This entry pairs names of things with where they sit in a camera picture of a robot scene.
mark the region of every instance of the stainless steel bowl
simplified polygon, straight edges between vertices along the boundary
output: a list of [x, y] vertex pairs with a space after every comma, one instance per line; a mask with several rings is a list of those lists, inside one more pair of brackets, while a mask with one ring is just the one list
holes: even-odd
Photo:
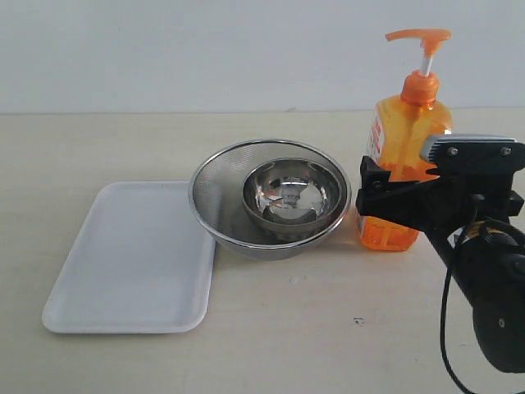
[[[340, 184], [340, 198], [323, 229], [296, 241], [268, 235], [250, 219], [243, 204], [249, 173], [271, 160], [299, 158], [329, 171]], [[250, 259], [287, 259], [313, 248], [332, 233], [348, 211], [351, 189], [343, 169], [325, 153], [296, 141], [250, 140], [215, 153], [195, 171], [189, 183], [189, 205], [215, 240]]]
[[243, 187], [248, 216], [282, 241], [314, 236], [333, 220], [340, 198], [337, 177], [302, 158], [264, 163], [246, 177]]

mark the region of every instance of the mesh strainer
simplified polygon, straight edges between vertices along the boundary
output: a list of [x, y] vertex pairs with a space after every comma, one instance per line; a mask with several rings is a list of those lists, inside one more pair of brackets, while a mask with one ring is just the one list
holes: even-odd
[[[302, 240], [287, 242], [268, 235], [244, 210], [246, 176], [279, 158], [318, 163], [332, 172], [342, 186], [333, 221]], [[290, 140], [251, 140], [227, 147], [208, 158], [189, 184], [189, 203], [199, 222], [217, 242], [251, 259], [286, 259], [317, 245], [339, 226], [350, 200], [350, 183], [342, 168], [323, 152]]]

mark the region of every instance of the orange soap bottle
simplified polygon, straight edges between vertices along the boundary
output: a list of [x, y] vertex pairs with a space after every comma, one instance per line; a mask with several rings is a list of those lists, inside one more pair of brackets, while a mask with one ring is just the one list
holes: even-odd
[[[377, 103], [367, 143], [367, 155], [391, 171], [390, 181], [426, 181], [433, 167], [419, 157], [423, 141], [432, 134], [449, 134], [452, 116], [436, 101], [439, 80], [430, 72], [432, 57], [451, 36], [448, 30], [411, 29], [386, 35], [386, 39], [420, 39], [422, 65], [404, 80], [401, 94]], [[374, 217], [357, 217], [358, 236], [371, 250], [405, 251], [419, 231]]]

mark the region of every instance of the bottle label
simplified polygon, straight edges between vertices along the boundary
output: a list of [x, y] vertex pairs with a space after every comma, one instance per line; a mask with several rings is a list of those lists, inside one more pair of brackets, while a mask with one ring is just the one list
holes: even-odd
[[[383, 131], [383, 124], [381, 118], [377, 112], [377, 108], [374, 109], [374, 115], [372, 118], [372, 125], [370, 127], [370, 134], [367, 141], [366, 155], [372, 158], [374, 162], [378, 162], [383, 152], [383, 145], [385, 144], [385, 132]], [[358, 233], [363, 234], [364, 226], [367, 221], [366, 216], [357, 214]]]

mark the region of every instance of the white foam tray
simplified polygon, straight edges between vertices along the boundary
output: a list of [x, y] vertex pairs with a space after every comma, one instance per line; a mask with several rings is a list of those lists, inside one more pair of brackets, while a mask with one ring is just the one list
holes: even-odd
[[46, 303], [58, 333], [170, 333], [208, 308], [215, 242], [189, 209], [187, 181], [102, 189]]

